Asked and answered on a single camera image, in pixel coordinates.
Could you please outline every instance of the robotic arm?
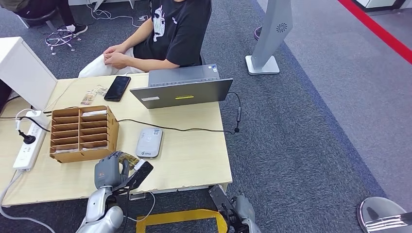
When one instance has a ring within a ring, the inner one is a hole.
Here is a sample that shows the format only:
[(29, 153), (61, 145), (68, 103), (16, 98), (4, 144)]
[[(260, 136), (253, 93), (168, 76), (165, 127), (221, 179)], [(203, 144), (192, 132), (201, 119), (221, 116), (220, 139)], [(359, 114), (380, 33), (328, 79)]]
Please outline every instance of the robotic arm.
[(123, 210), (117, 205), (116, 197), (138, 188), (153, 166), (139, 160), (132, 168), (135, 172), (129, 177), (127, 159), (121, 162), (123, 168), (120, 173), (119, 159), (122, 154), (121, 151), (114, 152), (95, 165), (94, 183), (97, 190), (89, 197), (86, 216), (76, 233), (115, 233), (123, 222)]
[(226, 220), (227, 225), (235, 229), (235, 233), (261, 233), (255, 223), (255, 210), (244, 195), (229, 200), (218, 184), (209, 190), (209, 194), (219, 213)]

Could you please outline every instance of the white graphic print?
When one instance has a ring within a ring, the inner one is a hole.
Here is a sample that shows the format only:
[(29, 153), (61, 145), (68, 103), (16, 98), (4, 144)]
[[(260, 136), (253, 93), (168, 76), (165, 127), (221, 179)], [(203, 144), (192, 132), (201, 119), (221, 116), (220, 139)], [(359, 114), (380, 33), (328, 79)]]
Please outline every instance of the white graphic print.
[(165, 13), (162, 11), (163, 5), (154, 11), (153, 25), (154, 36), (153, 41), (156, 42), (158, 37), (162, 37), (165, 33)]

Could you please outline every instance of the white power strip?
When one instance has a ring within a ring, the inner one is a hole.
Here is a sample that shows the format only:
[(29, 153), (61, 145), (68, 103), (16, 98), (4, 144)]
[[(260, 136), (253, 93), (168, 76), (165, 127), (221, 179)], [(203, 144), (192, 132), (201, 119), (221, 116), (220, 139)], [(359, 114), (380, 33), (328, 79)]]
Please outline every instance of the white power strip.
[(34, 162), (37, 159), (46, 132), (36, 124), (32, 123), (27, 135), (35, 136), (36, 140), (31, 144), (25, 144), (23, 142), (13, 164), (14, 169), (25, 169), (29, 171), (34, 166)]

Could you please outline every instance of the red line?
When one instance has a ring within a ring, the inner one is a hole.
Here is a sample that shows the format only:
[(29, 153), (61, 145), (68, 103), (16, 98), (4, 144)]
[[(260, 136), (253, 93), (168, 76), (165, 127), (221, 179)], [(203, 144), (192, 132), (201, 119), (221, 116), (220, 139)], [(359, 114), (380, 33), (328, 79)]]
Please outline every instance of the red line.
[(352, 0), (338, 0), (348, 11), (350, 11), (360, 22), (369, 28), (383, 42), (391, 47), (395, 52), (401, 55), (405, 60), (412, 64), (412, 50), (402, 44), (398, 39), (386, 31), (383, 27), (371, 19), (362, 9), (360, 9)]

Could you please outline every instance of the cardboard sorting box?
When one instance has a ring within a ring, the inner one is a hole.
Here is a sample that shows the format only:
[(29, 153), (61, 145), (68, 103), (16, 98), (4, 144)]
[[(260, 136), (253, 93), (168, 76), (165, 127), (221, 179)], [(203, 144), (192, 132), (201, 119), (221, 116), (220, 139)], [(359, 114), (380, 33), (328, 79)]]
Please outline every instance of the cardboard sorting box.
[(116, 151), (118, 133), (119, 123), (108, 106), (53, 110), (50, 157), (59, 163), (102, 159)]

